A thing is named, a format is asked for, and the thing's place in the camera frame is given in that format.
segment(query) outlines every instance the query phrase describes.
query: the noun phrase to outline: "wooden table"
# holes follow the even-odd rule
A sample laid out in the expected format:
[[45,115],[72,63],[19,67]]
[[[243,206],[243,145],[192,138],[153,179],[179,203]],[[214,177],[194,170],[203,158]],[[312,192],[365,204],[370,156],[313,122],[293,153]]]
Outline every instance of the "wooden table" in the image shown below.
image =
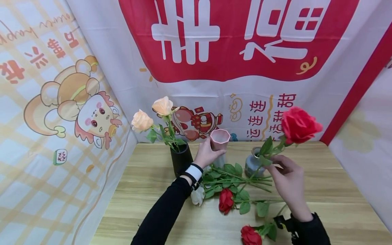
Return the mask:
[[[193,156],[197,143],[190,143]],[[250,150],[260,142],[230,142],[227,162],[245,165]],[[333,245],[391,245],[392,237],[373,209],[362,197],[339,162],[323,143],[305,143],[284,151],[305,170],[305,196],[312,212],[316,211]],[[129,160],[113,198],[91,242],[94,245],[129,245],[138,225],[174,180],[169,148],[160,143],[138,144]],[[251,199],[279,198],[275,188],[268,193],[246,187]],[[256,217],[254,205],[249,213],[238,210],[227,216],[218,210],[219,198],[206,200],[201,207],[190,198],[174,225],[167,245],[240,245],[244,225],[259,226],[264,219]],[[270,207],[271,219],[283,204]],[[290,211],[283,212],[286,218]],[[263,245],[291,244],[290,234],[278,230],[277,242],[268,238]]]

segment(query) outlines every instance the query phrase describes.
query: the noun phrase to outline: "peach rose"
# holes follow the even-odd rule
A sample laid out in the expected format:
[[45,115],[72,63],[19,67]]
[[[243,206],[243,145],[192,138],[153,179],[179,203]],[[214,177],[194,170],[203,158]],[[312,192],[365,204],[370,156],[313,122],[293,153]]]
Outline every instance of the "peach rose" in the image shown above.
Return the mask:
[[140,110],[133,115],[132,130],[140,133],[142,131],[147,131],[153,125],[154,121],[150,118],[147,113]]
[[173,113],[172,107],[173,107],[173,102],[169,100],[167,96],[156,100],[152,105],[154,111],[162,116],[168,116],[172,114]]

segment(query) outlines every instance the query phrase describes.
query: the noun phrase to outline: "cartoon character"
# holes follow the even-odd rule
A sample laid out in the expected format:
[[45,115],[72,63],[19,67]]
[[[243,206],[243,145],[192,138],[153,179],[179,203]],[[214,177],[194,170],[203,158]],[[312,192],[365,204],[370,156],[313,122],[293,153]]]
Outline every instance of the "cartoon character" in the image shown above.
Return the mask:
[[96,71],[95,57],[78,60],[60,72],[54,81],[45,83],[41,93],[26,106],[24,119],[30,129],[42,135],[65,137],[65,128],[59,126],[60,119],[48,119],[52,110],[60,118],[75,122],[75,136],[96,147],[109,148],[112,136],[122,122],[116,119],[119,110],[114,107],[105,91],[99,92],[99,81],[90,77]]
[[230,137],[230,141],[234,141],[234,142],[237,142],[237,141],[238,141],[237,135],[236,135],[236,134],[231,133],[230,136],[231,136],[231,137]]
[[[181,106],[172,114],[172,126],[176,135],[183,135],[189,141],[195,141],[198,138],[205,139],[218,125],[222,124],[223,115],[215,116],[213,113],[205,113],[203,107],[194,110]],[[169,134],[169,129],[165,128],[165,133]]]

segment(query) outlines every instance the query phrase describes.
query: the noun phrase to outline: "red rose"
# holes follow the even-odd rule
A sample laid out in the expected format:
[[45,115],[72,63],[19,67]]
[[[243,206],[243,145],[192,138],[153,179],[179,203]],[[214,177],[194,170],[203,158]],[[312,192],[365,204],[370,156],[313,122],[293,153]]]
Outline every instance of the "red rose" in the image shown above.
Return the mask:
[[292,107],[283,113],[283,132],[286,144],[304,143],[314,137],[315,133],[321,132],[323,126],[316,119],[299,107]]
[[254,229],[250,226],[244,226],[241,229],[241,237],[242,243],[244,245],[261,245],[261,237],[259,233],[254,231]]
[[233,193],[228,188],[223,189],[219,195],[219,211],[227,214],[234,205],[232,198]]

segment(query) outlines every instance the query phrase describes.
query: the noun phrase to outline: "red stripe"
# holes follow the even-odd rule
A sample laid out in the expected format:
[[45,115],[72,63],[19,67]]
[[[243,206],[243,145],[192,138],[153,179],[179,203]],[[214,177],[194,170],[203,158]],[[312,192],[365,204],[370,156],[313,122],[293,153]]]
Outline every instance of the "red stripe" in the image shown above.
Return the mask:
[[363,95],[392,56],[392,23],[344,99],[320,141],[329,145]]

